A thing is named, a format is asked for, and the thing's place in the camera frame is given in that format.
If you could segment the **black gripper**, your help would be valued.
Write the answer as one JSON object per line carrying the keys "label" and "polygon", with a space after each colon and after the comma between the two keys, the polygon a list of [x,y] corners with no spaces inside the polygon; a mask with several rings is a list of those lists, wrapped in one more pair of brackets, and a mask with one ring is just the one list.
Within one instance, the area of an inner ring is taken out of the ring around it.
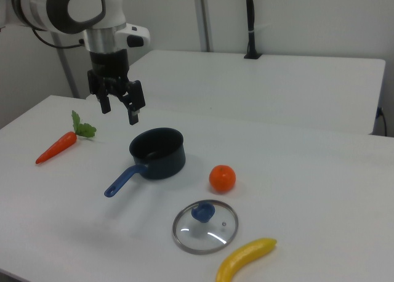
{"label": "black gripper", "polygon": [[129,124],[137,124],[139,111],[146,103],[141,82],[139,80],[124,81],[128,80],[129,71],[127,50],[121,49],[108,54],[95,52],[89,54],[92,62],[92,70],[87,72],[89,91],[99,101],[102,113],[107,114],[111,111],[105,78],[122,79],[117,83],[118,93],[116,96],[127,109]]}

